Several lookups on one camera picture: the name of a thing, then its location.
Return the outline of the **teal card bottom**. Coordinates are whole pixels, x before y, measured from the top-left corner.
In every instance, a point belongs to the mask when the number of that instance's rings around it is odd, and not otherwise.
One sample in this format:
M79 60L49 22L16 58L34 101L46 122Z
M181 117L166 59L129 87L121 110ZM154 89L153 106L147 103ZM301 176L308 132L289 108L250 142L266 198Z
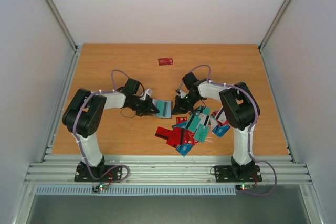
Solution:
M201 121L201 118L198 116L193 115L190 117L190 119L187 121L187 124L185 126L185 129L190 131L190 132L195 132L199 123Z

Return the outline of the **blue card bottom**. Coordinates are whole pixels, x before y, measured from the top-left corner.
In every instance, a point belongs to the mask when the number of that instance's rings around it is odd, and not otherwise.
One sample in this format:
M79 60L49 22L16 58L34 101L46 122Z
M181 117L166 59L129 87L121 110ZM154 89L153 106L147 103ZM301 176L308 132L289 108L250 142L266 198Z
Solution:
M191 144L183 144L183 145L179 145L177 148L176 148L176 151L178 153L180 153L183 157L185 157L189 152L190 150L193 148L194 146L191 145Z

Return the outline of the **blue card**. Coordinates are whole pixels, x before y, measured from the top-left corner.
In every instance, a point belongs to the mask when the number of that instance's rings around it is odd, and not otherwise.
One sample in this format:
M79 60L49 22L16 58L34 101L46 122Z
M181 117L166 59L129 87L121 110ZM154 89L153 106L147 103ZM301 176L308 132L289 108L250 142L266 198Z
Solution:
M183 157L185 157L189 152L190 150L193 148L194 146L191 145L191 144L183 144L183 145L179 145L177 148L176 148L176 151L178 153L180 153Z
M185 121L185 122L182 122L182 123L178 123L178 124L176 124L176 125L173 125L172 128L174 129L174 128L178 127L178 128L183 128L183 129L185 129L187 123L188 123L188 121Z
M222 125L222 126L219 126L217 125L216 127L214 127L212 129L212 132L219 138L222 138L226 133L227 131L230 129L230 125L226 124L226 125Z

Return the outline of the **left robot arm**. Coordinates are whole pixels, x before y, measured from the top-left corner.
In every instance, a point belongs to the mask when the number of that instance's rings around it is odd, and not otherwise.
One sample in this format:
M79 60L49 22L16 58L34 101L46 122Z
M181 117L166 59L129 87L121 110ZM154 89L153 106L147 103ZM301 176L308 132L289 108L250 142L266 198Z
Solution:
M79 147L81 167L94 181L102 180L108 170L99 148L97 130L105 110L129 108L136 116L153 116L159 113L149 89L128 78L125 85L111 91L91 92L79 89L62 116L62 123L72 133Z

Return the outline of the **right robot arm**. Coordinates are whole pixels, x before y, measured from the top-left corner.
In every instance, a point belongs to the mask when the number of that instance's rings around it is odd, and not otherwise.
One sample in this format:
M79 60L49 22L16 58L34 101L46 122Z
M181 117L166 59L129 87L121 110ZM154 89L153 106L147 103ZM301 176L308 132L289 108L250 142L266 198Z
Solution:
M188 93L176 90L173 115L194 111L201 99L214 99L222 103L228 124L234 132L234 152L231 157L232 175L237 180L249 176L255 166L253 157L253 132L260 108L244 82L225 84L210 79L199 80L190 72L182 78Z

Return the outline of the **blue card centre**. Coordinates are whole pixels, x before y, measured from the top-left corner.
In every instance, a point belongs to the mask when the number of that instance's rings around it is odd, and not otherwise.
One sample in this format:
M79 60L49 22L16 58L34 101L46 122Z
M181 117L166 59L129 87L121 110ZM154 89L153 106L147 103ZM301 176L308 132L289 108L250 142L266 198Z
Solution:
M187 123L188 123L188 121L185 121L185 122L182 122L182 123L178 123L178 124L176 124L176 125L173 125L172 128L174 129L174 128L178 127L178 128L183 128L183 129L185 129Z

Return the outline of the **dark red striped card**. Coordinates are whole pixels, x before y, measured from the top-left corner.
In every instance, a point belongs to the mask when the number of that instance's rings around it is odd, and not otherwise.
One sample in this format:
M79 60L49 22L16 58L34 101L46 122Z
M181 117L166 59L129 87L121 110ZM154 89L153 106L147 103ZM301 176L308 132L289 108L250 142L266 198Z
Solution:
M172 130L163 128L163 127L158 127L155 133L155 136L164 140L168 140L169 137L172 134Z

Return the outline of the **red card left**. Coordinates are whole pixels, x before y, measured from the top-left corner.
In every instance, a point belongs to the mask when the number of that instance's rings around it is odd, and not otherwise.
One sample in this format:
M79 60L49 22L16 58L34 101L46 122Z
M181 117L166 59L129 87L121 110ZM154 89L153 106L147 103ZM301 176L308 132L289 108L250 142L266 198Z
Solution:
M184 128L175 127L168 137L166 144L173 148L182 145L184 143L184 130Z

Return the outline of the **red VIP card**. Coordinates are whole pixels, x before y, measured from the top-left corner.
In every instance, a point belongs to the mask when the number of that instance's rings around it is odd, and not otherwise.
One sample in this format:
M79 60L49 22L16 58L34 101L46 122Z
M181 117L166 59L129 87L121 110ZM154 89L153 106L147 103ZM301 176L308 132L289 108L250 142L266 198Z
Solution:
M194 146L197 143L197 140L194 138L194 133L184 129L182 143Z

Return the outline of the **white card with stripe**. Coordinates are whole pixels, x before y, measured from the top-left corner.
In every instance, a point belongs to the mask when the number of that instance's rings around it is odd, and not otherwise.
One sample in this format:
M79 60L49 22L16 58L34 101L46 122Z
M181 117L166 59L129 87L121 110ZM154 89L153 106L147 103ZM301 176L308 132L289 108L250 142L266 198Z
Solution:
M219 126L224 126L224 125L228 124L223 108L221 108L220 110L212 112L211 116L216 120L216 122Z

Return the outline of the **blue card right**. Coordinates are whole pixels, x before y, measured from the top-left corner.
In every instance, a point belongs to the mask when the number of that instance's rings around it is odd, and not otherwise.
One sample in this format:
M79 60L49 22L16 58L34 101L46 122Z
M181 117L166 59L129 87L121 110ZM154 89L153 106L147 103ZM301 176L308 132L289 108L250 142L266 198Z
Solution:
M212 132L219 138L222 138L226 133L227 131L230 129L230 125L226 124L226 125L222 125L222 126L219 126L217 125L216 127L214 127L212 129Z

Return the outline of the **left circuit board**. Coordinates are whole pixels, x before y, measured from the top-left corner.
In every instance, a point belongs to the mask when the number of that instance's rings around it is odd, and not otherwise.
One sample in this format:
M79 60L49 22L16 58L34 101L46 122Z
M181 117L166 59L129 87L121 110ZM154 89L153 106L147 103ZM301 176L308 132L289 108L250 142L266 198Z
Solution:
M97 185L97 186L92 186L92 192L93 193L100 193L102 191L108 190L109 185Z

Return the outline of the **aluminium frame rails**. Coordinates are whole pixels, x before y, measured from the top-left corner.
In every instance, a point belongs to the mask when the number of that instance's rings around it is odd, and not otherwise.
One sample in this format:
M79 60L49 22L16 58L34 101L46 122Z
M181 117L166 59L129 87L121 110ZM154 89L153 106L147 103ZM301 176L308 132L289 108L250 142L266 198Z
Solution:
M271 185L276 180L279 185L311 184L306 164L294 163L287 156L266 156L271 164L259 165L262 185ZM229 165L229 156L150 156L150 155L107 155L109 165L129 166L130 176L123 181L130 185L205 185L215 184L212 175L216 165ZM27 184L72 184L78 155L45 155L41 163L31 163L25 176Z

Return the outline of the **frame post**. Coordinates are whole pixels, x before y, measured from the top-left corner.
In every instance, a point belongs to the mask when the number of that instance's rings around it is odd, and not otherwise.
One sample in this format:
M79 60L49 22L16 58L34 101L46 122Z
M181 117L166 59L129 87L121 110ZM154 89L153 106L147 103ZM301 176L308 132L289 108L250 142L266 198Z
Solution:
M278 11L276 12L275 17L273 18L270 26L268 27L263 39L261 40L258 49L259 52L262 53L263 49L265 48L267 42L270 40L272 34L274 33L275 29L279 25L281 19L283 18L284 14L286 13L287 9L289 8L291 2L293 0L283 0Z
M56 4L54 3L53 0L45 0L51 13L53 14L54 18L56 19L59 27L61 28L63 34L65 35L66 39L68 40L69 45L71 46L72 50L74 52L77 51L78 46L75 43L75 40L73 39L67 25L65 24Z

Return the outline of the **right frame post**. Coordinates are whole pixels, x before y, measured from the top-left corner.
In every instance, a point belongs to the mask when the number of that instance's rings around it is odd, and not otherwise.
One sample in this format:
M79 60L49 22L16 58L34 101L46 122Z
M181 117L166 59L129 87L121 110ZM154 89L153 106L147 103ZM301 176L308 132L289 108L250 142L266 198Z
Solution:
M273 18L270 26L268 27L263 39L261 40L258 49L259 52L262 53L263 49L265 48L267 42L270 40L272 34L274 33L275 29L279 25L281 19L283 18L284 14L286 13L287 9L289 8L291 2L293 0L283 0L278 11L276 12L275 17Z

